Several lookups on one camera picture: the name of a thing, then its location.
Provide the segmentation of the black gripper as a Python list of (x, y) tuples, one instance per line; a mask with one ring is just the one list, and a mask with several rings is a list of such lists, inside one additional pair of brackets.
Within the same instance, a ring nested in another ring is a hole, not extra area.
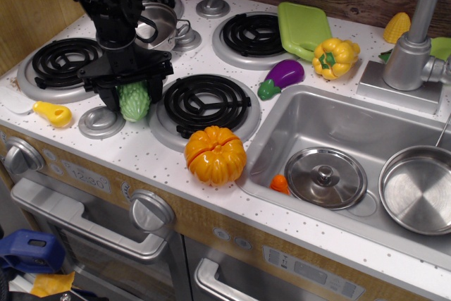
[(146, 80), (151, 102), (163, 94), (163, 81), (173, 74), (171, 53), (131, 44), (123, 49), (104, 50), (97, 60), (78, 70), (87, 91), (97, 93), (110, 111), (120, 111), (117, 87)]

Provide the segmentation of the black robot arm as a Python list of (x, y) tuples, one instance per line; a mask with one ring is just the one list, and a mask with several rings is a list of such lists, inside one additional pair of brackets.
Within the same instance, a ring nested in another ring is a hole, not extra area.
[(93, 21), (103, 55), (78, 71), (86, 91), (118, 111), (117, 86), (145, 81), (152, 102), (162, 98), (163, 80), (173, 74), (171, 53), (136, 44), (142, 0), (76, 0)]

